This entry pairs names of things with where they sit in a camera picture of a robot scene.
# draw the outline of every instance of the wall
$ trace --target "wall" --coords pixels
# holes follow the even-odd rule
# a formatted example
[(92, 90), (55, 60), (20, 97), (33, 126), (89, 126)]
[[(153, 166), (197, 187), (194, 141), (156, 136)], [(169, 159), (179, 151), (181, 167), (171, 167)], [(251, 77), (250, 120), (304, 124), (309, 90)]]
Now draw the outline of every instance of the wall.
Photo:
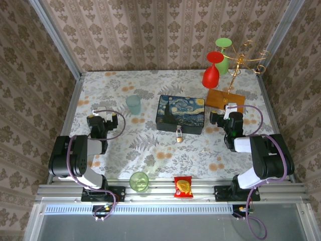
[(0, 240), (22, 240), (75, 79), (28, 1), (0, 1)]
[(321, 1), (305, 0), (263, 79), (320, 227)]
[(79, 69), (204, 69), (215, 40), (269, 43), (289, 0), (42, 0)]

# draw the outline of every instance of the chip bag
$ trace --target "chip bag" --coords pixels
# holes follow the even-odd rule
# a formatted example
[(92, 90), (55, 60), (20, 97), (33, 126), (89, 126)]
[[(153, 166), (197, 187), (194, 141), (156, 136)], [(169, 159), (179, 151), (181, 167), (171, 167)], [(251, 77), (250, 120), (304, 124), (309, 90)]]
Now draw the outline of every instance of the chip bag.
[(184, 198), (193, 197), (191, 185), (192, 177), (174, 177), (176, 193), (174, 197)]

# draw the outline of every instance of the wooden block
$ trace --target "wooden block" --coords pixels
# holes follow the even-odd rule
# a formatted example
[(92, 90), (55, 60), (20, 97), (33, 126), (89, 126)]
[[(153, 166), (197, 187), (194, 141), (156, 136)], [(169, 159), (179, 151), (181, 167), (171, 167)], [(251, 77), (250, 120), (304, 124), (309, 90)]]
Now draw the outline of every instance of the wooden block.
[[(205, 105), (217, 109), (224, 109), (224, 106), (227, 103), (237, 103), (237, 105), (244, 105), (245, 103), (245, 96), (231, 93), (229, 93), (228, 95), (227, 102), (224, 102), (224, 98), (226, 97), (226, 95), (227, 92), (210, 89), (206, 98)], [(243, 108), (237, 108), (237, 111), (243, 113)]]

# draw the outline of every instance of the table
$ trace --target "table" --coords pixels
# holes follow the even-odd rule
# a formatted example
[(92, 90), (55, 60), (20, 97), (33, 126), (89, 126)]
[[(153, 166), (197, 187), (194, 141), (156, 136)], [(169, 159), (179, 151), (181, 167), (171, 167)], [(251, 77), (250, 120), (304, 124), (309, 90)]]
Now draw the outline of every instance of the table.
[[(205, 125), (201, 135), (183, 134), (177, 143), (176, 133), (157, 131), (155, 117), (161, 94), (206, 99), (208, 89), (202, 85), (204, 70), (162, 70), (88, 72), (76, 109), (72, 135), (87, 135), (86, 117), (99, 106), (106, 106), (124, 114), (126, 129), (122, 136), (108, 141), (105, 155), (97, 155), (88, 164), (107, 179), (127, 179), (134, 172), (143, 171), (149, 178), (232, 178), (252, 166), (251, 155), (232, 153), (224, 144), (224, 131), (210, 124), (209, 114), (214, 108), (205, 108)], [(232, 77), (220, 77), (218, 90), (227, 91)], [(245, 104), (258, 107), (263, 112), (264, 123), (259, 134), (272, 134), (273, 129), (256, 75), (242, 70), (236, 77), (231, 93), (246, 96)], [(126, 97), (141, 97), (141, 113), (132, 115), (125, 103)], [(257, 129), (260, 115), (253, 108), (244, 109), (244, 134)], [(108, 132), (108, 137), (119, 133), (123, 127), (118, 118), (118, 128)]]

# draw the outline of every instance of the starry night box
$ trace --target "starry night box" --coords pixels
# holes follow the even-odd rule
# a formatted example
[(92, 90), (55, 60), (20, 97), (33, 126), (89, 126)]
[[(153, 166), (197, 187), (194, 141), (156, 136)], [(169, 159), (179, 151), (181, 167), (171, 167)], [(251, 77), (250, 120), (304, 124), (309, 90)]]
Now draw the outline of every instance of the starry night box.
[(159, 131), (200, 135), (204, 127), (205, 100), (171, 95), (159, 97), (156, 127)]

